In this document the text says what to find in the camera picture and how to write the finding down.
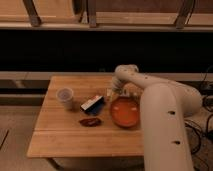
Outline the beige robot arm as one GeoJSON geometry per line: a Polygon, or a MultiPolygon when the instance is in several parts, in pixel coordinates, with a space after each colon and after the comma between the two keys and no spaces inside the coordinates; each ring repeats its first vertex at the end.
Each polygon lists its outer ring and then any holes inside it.
{"type": "Polygon", "coordinates": [[[136,65],[119,65],[111,87],[132,83],[143,90],[140,121],[145,171],[194,171],[184,116],[202,107],[200,92],[173,80],[141,74],[136,65]]]}

